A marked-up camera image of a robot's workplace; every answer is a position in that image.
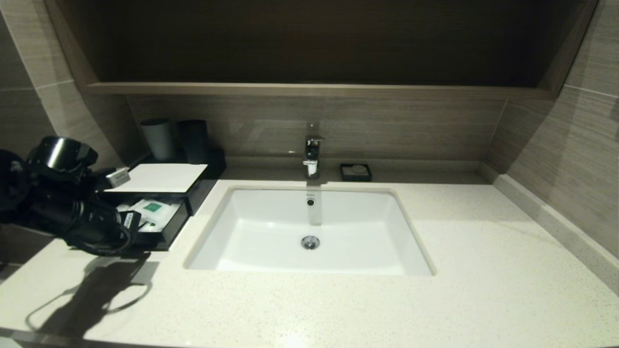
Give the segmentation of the square shower cap packet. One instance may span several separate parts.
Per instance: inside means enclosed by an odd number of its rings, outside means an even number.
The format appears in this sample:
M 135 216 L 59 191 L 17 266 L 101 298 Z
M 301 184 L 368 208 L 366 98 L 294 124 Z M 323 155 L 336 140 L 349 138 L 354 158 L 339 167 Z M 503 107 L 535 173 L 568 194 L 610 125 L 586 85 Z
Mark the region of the square shower cap packet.
M 162 232 L 180 208 L 180 203 L 164 203 L 157 200 L 140 200 L 133 205 L 122 203 L 116 207 L 118 212 L 135 211 L 141 214 L 139 232 Z

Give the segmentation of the black glossy drawer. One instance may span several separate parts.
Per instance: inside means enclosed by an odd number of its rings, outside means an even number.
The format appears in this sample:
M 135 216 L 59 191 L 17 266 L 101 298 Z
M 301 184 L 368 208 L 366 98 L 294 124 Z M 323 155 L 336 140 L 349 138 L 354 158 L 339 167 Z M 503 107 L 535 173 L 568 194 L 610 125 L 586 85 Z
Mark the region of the black glossy drawer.
M 117 206 L 122 203 L 128 203 L 129 205 L 133 205 L 140 200 L 157 200 L 162 201 L 164 203 L 180 203 L 180 208 L 177 213 L 172 217 L 172 220 L 167 224 L 162 232 L 155 232 L 152 234 L 152 240 L 150 242 L 134 242 L 133 246 L 130 249 L 127 249 L 124 252 L 87 252 L 91 255 L 97 256 L 120 256 L 120 255 L 128 255 L 130 253 L 136 252 L 152 252 L 152 251 L 167 251 L 170 246 L 172 246 L 172 242 L 175 240 L 177 234 L 181 231 L 183 225 L 187 222 L 190 215 L 187 212 L 187 209 L 180 200 L 170 200 L 170 199 L 153 199 L 153 198 L 145 198 L 145 199 L 130 199 L 130 200 L 122 200 L 120 203 L 109 202 L 106 200 L 99 201 L 104 203 L 110 207 L 114 207 L 117 209 Z M 133 213 L 135 211 L 127 211 L 120 212 L 121 214 Z M 124 217 L 124 221 L 126 226 L 131 226 L 130 220 L 128 217 Z

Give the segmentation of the dark tumbler cup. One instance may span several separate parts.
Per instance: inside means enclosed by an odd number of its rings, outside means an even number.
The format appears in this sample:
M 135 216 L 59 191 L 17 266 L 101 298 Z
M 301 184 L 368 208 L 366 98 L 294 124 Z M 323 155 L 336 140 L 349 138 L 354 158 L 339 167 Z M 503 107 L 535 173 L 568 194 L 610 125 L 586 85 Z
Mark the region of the dark tumbler cup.
M 177 122 L 177 132 L 188 163 L 208 164 L 209 140 L 206 121 Z

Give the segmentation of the black box white ribbed top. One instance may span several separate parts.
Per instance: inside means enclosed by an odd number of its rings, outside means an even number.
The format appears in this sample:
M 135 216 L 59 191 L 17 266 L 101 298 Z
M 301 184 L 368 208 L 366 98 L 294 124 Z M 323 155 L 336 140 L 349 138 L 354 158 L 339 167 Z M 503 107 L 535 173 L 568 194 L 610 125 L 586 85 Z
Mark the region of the black box white ribbed top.
M 137 198 L 180 200 L 194 216 L 225 169 L 221 149 L 210 152 L 207 164 L 189 164 L 184 157 L 172 163 L 140 163 L 128 172 L 128 182 L 100 191 L 99 197 L 111 203 Z

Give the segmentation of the grey cup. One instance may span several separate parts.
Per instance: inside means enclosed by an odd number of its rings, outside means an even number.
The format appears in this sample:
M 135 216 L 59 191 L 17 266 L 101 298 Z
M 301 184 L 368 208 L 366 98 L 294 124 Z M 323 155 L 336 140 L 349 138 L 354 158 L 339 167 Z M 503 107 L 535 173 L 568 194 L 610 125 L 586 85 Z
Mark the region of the grey cup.
M 172 124 L 166 118 L 151 118 L 140 122 L 142 133 L 155 160 L 168 161 L 176 156 Z

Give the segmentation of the white sink basin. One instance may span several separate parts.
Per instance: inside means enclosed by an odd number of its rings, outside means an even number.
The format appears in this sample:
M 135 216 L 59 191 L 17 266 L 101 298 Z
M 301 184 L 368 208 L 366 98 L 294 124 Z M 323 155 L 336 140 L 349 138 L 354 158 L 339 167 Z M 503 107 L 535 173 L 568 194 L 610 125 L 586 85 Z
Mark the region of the white sink basin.
M 320 247 L 304 249 L 312 235 Z M 186 260 L 195 271 L 427 277 L 436 274 L 400 200 L 385 190 L 232 188 Z

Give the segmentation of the chrome faucet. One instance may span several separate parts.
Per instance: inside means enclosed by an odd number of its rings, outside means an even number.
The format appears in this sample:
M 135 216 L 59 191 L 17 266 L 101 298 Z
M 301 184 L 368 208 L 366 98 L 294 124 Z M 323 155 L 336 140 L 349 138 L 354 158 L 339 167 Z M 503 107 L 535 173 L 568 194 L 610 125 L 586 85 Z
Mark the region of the chrome faucet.
M 312 121 L 307 124 L 307 134 L 304 139 L 303 165 L 305 165 L 305 178 L 307 180 L 317 180 L 319 178 L 319 154 L 320 147 L 325 138 L 319 134 L 319 121 Z

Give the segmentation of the black soap dish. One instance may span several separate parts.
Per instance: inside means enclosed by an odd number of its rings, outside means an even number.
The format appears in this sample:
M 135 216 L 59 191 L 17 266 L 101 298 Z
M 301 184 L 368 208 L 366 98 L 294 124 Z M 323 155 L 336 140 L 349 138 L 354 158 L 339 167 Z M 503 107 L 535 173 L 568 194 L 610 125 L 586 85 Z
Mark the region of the black soap dish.
M 352 173 L 352 171 L 350 170 L 350 167 L 352 165 L 354 164 L 343 163 L 340 165 L 340 174 L 342 181 L 369 182 L 373 180 L 373 175 L 368 165 L 363 164 L 367 168 L 367 175 L 354 175 L 354 173 Z

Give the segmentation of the wooden wall shelf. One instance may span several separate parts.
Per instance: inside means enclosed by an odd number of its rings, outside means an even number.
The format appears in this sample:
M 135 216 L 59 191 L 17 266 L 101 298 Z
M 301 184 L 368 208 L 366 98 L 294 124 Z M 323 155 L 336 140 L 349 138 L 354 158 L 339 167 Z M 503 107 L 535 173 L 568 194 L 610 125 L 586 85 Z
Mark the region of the wooden wall shelf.
M 599 0 L 44 0 L 85 93 L 551 99 Z

